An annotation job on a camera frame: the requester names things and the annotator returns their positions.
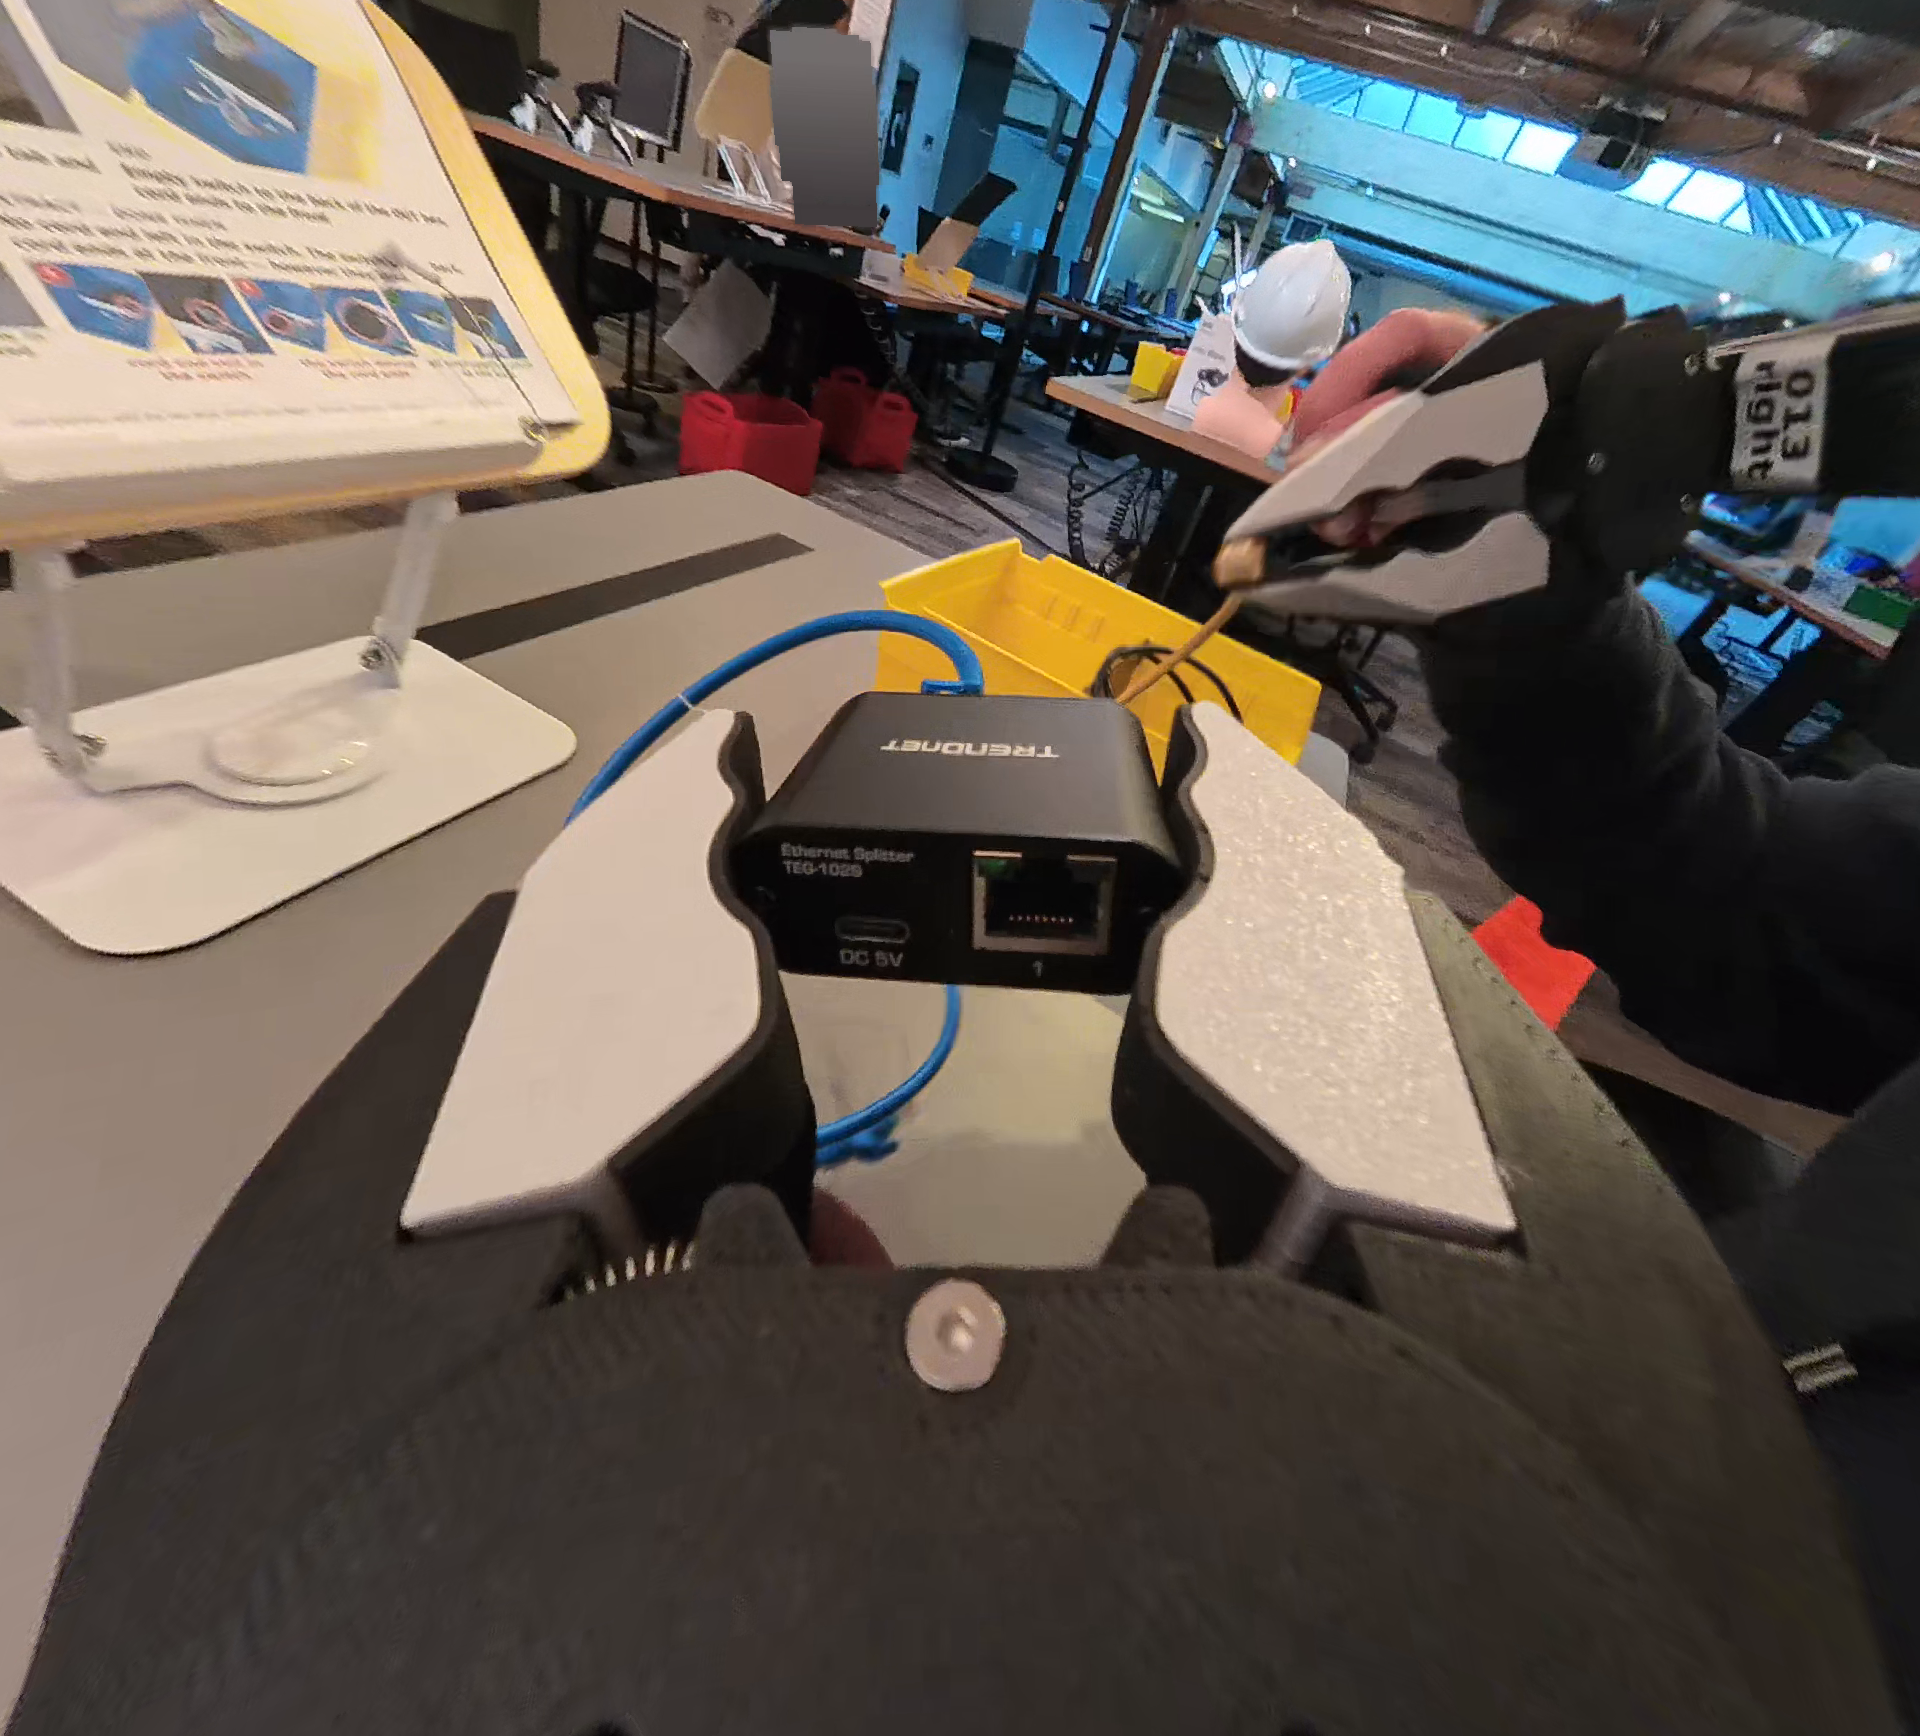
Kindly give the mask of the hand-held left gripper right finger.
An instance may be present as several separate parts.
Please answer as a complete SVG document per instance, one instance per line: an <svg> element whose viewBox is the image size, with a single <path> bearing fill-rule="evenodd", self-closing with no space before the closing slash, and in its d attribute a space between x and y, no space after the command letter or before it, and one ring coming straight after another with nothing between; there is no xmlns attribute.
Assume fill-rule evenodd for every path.
<svg viewBox="0 0 1920 1736"><path fill-rule="evenodd" d="M1402 871L1225 708L1164 757L1187 886L1147 934L1118 1141L1203 1204L1225 1269L1311 1269L1347 1227L1501 1246L1518 1217Z"/></svg>

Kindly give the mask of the wooden table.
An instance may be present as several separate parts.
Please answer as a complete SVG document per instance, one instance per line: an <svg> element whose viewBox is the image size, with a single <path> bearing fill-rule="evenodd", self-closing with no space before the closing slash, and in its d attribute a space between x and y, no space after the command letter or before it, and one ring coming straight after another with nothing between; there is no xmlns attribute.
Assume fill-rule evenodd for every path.
<svg viewBox="0 0 1920 1736"><path fill-rule="evenodd" d="M1054 377L1046 400L1071 410L1069 444L1137 458L1164 479L1161 509L1127 577L1132 593L1192 612L1235 520L1278 479L1265 458L1196 433L1121 377Z"/></svg>

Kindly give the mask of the person's right forearm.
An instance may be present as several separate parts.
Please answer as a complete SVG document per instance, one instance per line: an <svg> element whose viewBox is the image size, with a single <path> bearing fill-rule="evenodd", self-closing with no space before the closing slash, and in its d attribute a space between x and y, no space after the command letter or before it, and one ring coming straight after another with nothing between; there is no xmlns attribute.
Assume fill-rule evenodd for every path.
<svg viewBox="0 0 1920 1736"><path fill-rule="evenodd" d="M1630 585L1481 607L1414 646L1479 855L1630 1022L1836 1117L1916 1086L1916 771L1790 776L1736 745Z"/></svg>

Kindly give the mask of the red plastic bin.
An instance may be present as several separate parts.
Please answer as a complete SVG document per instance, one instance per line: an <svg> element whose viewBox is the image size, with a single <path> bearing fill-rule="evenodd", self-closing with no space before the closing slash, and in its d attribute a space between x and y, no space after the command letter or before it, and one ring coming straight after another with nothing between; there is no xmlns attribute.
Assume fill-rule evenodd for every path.
<svg viewBox="0 0 1920 1736"><path fill-rule="evenodd" d="M803 405L703 391L682 402L679 475L742 475L808 498L822 436L822 422Z"/></svg>
<svg viewBox="0 0 1920 1736"><path fill-rule="evenodd" d="M821 455L864 475L904 475L921 431L914 405L879 388L861 369L835 369L812 388L808 415L821 428Z"/></svg>

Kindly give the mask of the white sheet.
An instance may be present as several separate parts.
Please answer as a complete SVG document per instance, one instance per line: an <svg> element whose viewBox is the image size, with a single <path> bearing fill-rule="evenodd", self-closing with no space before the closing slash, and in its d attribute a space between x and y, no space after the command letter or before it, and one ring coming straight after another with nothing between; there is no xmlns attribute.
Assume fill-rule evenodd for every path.
<svg viewBox="0 0 1920 1736"><path fill-rule="evenodd" d="M721 261L684 300L663 344L712 391L727 391L762 353L774 299L734 261Z"/></svg>

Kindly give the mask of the white hard hat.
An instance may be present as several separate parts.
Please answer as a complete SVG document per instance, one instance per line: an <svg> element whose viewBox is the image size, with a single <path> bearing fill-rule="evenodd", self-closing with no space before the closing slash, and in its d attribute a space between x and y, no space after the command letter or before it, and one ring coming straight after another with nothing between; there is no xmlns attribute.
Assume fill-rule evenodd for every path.
<svg viewBox="0 0 1920 1736"><path fill-rule="evenodd" d="M1265 388L1319 370L1343 346L1350 311L1352 276L1331 240L1283 247L1232 299L1239 377Z"/></svg>

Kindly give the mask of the orange traffic cone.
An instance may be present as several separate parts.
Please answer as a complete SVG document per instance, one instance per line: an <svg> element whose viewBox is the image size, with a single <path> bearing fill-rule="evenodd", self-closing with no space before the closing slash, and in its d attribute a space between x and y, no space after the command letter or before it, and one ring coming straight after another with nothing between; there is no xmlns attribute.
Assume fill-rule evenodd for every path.
<svg viewBox="0 0 1920 1736"><path fill-rule="evenodd" d="M1550 1033L1565 1027L1597 977L1590 958L1548 942L1538 905L1521 894L1486 917L1473 937L1501 978Z"/></svg>

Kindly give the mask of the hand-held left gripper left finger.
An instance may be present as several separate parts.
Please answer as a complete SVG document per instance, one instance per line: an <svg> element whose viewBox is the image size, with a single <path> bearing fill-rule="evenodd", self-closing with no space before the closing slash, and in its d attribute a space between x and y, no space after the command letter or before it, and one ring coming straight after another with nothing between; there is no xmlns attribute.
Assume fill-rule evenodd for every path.
<svg viewBox="0 0 1920 1736"><path fill-rule="evenodd" d="M398 1227L573 1217L614 1258L761 1188L808 1244L816 1114L769 933L731 878L764 805L752 717L708 710L527 872Z"/></svg>

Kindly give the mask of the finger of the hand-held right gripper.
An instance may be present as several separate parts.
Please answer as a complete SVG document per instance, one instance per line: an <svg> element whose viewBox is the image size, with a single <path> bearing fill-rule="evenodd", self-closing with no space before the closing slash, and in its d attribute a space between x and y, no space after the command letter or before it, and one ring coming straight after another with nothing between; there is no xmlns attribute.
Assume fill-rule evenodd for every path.
<svg viewBox="0 0 1920 1736"><path fill-rule="evenodd" d="M1237 596L1283 618L1432 626L1543 590L1553 544L1525 512L1501 515L1455 548L1399 548L1377 562L1300 565Z"/></svg>
<svg viewBox="0 0 1920 1736"><path fill-rule="evenodd" d="M1620 299L1561 302L1481 335L1428 381L1321 435L1229 544L1390 544L1422 525L1525 510L1537 446L1625 322Z"/></svg>

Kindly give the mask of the black network switch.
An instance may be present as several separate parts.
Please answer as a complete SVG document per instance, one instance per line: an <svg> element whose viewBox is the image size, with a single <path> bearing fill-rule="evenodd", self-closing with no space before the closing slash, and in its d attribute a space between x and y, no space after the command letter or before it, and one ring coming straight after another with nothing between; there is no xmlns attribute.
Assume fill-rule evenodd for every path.
<svg viewBox="0 0 1920 1736"><path fill-rule="evenodd" d="M1110 698L862 693L733 840L790 977L1122 999L1188 884Z"/></svg>

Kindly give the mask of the yellow plastic bin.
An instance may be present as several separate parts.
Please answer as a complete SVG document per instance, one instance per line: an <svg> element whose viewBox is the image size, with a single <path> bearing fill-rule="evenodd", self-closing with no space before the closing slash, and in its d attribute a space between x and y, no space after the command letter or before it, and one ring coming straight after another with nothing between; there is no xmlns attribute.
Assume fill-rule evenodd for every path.
<svg viewBox="0 0 1920 1736"><path fill-rule="evenodd" d="M982 665L986 693L996 697L1085 697L1116 651L1171 651L1199 629L1196 620L1065 558L1035 558L1017 541L886 579L880 599L889 610L960 635ZM1157 769L1164 769L1175 718L1191 701L1235 713L1289 765L1303 765L1321 698L1322 689L1309 674L1215 635L1131 710Z"/></svg>

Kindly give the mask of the person's right hand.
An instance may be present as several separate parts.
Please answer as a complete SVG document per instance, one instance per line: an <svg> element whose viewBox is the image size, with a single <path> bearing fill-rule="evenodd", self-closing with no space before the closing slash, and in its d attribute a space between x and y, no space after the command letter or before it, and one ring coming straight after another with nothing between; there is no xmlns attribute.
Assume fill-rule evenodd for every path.
<svg viewBox="0 0 1920 1736"><path fill-rule="evenodd" d="M1291 457L1350 428L1380 402L1420 388L1486 335L1486 322L1449 309L1397 309L1344 344L1309 381L1293 415Z"/></svg>

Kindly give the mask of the mannequin head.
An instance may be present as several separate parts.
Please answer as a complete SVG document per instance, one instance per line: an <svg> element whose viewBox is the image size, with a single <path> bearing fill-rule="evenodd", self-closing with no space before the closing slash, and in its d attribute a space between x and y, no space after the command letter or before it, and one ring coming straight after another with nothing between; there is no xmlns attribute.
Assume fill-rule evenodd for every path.
<svg viewBox="0 0 1920 1736"><path fill-rule="evenodd" d="M1297 400L1299 385L1293 372L1257 370L1248 377L1237 366L1196 402L1192 428L1247 457L1266 461L1291 442Z"/></svg>

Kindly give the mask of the wooden instruction board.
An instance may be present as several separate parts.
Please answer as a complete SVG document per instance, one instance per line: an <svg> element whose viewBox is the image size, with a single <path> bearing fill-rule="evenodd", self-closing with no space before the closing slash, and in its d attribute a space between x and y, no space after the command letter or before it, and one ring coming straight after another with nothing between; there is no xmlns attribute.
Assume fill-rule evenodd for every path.
<svg viewBox="0 0 1920 1736"><path fill-rule="evenodd" d="M589 354L370 0L4 0L4 548L582 476Z"/></svg>

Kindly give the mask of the computer monitor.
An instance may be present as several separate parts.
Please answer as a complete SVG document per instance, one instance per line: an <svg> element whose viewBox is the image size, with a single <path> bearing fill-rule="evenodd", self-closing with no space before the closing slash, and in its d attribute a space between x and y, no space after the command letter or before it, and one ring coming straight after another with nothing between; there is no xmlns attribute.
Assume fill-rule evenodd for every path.
<svg viewBox="0 0 1920 1736"><path fill-rule="evenodd" d="M623 11L611 102L614 124L663 152L679 152L690 85L690 44L664 24Z"/></svg>

